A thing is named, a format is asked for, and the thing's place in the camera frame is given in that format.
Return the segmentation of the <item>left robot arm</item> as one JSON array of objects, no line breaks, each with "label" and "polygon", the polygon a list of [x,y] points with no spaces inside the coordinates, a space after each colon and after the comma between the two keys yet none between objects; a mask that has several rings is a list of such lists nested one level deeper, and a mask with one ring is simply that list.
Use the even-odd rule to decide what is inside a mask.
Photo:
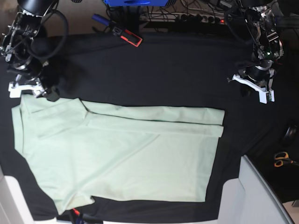
[{"label": "left robot arm", "polygon": [[[253,45],[250,60],[239,64],[239,69],[231,78],[241,84],[243,94],[258,92],[263,104],[275,101],[272,89],[276,67],[284,55],[283,44],[276,29],[276,19],[268,0],[237,0],[224,13],[224,20],[235,38],[242,43]],[[239,12],[251,39],[245,40],[238,35],[231,24],[231,14]]]}]

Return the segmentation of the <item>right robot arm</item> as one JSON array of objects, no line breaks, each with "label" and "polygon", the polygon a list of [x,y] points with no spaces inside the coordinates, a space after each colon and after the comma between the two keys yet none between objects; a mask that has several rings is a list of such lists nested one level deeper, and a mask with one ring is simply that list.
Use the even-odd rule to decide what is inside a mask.
[{"label": "right robot arm", "polygon": [[[64,46],[69,33],[66,17],[57,9],[57,0],[20,0],[19,10],[8,32],[3,34],[0,54],[8,63],[7,71],[15,74],[8,85],[10,98],[20,98],[23,91],[31,91],[35,98],[44,97],[55,102],[60,98],[59,90],[48,71],[48,59],[55,56]],[[44,23],[56,14],[63,22],[64,31],[58,45],[43,55],[33,50],[35,37]]]}]

